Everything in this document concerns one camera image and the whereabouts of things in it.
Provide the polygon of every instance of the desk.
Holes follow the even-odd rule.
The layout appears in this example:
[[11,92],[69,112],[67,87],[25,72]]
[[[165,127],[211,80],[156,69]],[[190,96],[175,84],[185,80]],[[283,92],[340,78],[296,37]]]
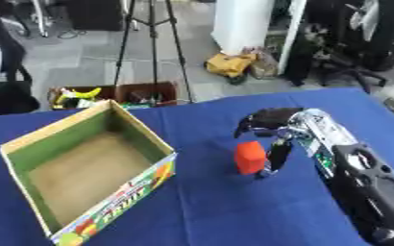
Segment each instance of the desk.
[[[266,107],[320,108],[394,167],[394,114],[358,89],[232,97],[133,113],[179,152],[177,176],[86,245],[366,245],[300,147],[274,177],[237,174],[234,128]],[[0,116],[0,143],[73,111]],[[246,135],[240,140],[253,138]],[[50,245],[0,158],[0,245]]]

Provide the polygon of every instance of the tripod leg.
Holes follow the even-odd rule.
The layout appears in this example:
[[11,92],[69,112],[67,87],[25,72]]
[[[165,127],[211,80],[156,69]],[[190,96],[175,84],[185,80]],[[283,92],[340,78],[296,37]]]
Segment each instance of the tripod leg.
[[178,29],[176,27],[176,23],[178,21],[175,17],[175,14],[173,13],[172,3],[170,2],[170,0],[165,0],[165,4],[167,7],[170,24],[172,25],[173,36],[175,38],[176,49],[178,50],[179,63],[181,64],[182,73],[184,74],[184,81],[185,81],[186,91],[188,93],[189,102],[194,103],[194,100],[192,99],[191,88],[189,86],[188,76],[186,75],[185,57],[182,51],[181,41],[179,40]]
[[135,13],[135,0],[132,0],[130,4],[130,12],[127,14],[127,17],[125,18],[124,37],[122,37],[121,50],[119,52],[118,61],[116,62],[116,74],[114,76],[114,86],[118,85],[119,75],[121,73],[121,68],[122,68],[122,60],[124,59],[125,47],[127,46],[128,34],[130,32],[130,26],[133,21],[134,13]]
[[155,103],[159,101],[159,68],[158,68],[158,57],[157,57],[157,30],[155,23],[155,2],[149,0],[149,35],[152,41],[152,68],[154,75],[154,91],[153,96]]

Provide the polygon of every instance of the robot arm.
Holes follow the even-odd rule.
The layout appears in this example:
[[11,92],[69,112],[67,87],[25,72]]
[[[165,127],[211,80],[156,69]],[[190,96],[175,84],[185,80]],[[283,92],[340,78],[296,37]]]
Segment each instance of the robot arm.
[[278,150],[296,140],[315,160],[321,180],[361,237],[373,245],[394,245],[394,169],[327,113],[261,110],[242,119],[234,136],[244,132],[278,138],[268,152],[270,162],[285,162],[289,151]]

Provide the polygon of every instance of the open cardboard box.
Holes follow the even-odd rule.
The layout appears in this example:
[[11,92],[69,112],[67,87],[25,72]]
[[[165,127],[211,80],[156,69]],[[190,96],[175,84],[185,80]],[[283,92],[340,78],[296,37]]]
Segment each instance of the open cardboard box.
[[57,245],[80,245],[174,174],[176,153],[114,101],[1,145]]

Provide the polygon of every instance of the black chair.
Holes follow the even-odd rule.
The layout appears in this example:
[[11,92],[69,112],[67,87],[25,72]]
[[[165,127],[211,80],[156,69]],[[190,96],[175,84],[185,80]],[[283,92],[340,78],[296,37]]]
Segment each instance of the black chair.
[[[31,95],[33,78],[23,65],[26,52],[4,27],[0,17],[0,49],[2,52],[1,72],[6,82],[0,82],[0,114],[34,111],[38,101]],[[23,80],[17,80],[21,73]]]
[[365,68],[371,44],[364,40],[361,30],[355,31],[349,27],[349,20],[355,10],[343,3],[338,8],[336,28],[329,29],[326,36],[325,51],[330,59],[319,61],[319,69],[323,74],[321,86],[328,86],[345,76],[352,77],[367,93],[371,92],[367,78],[377,80],[378,86],[385,86],[387,79]]

